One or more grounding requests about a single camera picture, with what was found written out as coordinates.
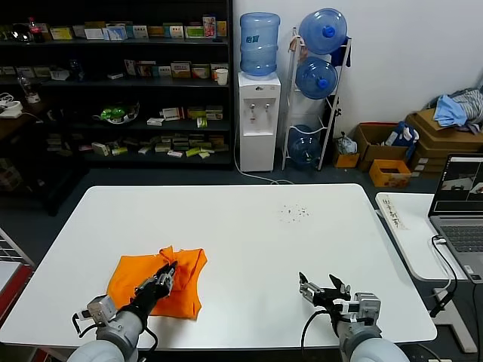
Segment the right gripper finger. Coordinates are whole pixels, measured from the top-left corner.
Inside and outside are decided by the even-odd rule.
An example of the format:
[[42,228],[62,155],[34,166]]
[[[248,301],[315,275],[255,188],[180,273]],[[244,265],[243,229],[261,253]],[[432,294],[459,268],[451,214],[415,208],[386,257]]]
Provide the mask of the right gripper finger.
[[299,272],[299,291],[305,299],[312,299],[315,294],[321,292],[321,288],[310,282],[307,277],[300,271]]
[[345,285],[339,278],[336,276],[329,274],[329,278],[331,279],[332,284],[334,285],[335,289],[340,294],[350,294],[350,286]]

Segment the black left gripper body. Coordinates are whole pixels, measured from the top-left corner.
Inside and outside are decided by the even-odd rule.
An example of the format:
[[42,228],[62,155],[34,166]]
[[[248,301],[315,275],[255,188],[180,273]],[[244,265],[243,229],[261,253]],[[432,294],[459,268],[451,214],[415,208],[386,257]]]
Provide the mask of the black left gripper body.
[[170,276],[152,276],[135,289],[131,302],[138,307],[153,308],[157,301],[171,293]]

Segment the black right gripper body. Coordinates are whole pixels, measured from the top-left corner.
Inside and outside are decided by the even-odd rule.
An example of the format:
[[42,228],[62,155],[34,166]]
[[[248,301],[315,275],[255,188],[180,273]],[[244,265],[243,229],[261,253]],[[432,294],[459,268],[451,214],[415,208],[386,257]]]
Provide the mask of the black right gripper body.
[[342,314],[342,302],[351,299],[350,289],[317,289],[311,292],[310,302],[314,307],[319,307],[311,318],[326,314],[331,321],[338,321]]

